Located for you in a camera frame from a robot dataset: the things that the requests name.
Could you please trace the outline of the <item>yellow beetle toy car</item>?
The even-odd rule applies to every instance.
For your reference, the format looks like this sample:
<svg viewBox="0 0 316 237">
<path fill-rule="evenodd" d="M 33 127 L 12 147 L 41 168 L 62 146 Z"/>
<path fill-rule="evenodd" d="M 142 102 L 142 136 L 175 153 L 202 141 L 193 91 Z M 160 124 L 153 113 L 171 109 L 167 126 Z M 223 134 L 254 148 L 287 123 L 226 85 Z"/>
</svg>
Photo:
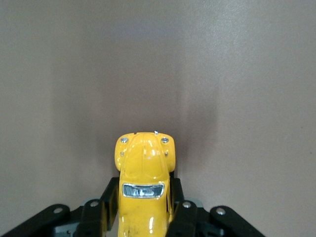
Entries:
<svg viewBox="0 0 316 237">
<path fill-rule="evenodd" d="M 170 135 L 137 132 L 117 140 L 118 237 L 165 237 L 174 212 L 170 179 L 175 165 Z"/>
</svg>

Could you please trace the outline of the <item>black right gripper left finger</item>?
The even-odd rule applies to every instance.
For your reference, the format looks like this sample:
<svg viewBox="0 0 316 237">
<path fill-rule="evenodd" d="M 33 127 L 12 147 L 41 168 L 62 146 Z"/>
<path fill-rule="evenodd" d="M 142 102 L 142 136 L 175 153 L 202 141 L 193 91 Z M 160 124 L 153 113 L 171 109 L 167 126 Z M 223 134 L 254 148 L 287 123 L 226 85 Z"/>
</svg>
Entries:
<svg viewBox="0 0 316 237">
<path fill-rule="evenodd" d="M 71 211 L 54 204 L 0 237 L 106 237 L 118 212 L 119 178 L 113 177 L 98 198 Z"/>
</svg>

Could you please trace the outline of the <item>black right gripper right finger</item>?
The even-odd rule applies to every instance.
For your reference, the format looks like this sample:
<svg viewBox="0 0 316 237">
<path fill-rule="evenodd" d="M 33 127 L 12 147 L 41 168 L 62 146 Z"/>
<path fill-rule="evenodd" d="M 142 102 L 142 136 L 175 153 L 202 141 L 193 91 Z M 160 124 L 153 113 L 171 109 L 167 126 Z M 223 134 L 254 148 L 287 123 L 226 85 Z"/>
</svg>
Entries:
<svg viewBox="0 0 316 237">
<path fill-rule="evenodd" d="M 266 237 L 228 206 L 206 211 L 185 199 L 179 178 L 171 178 L 170 184 L 175 210 L 165 237 Z"/>
</svg>

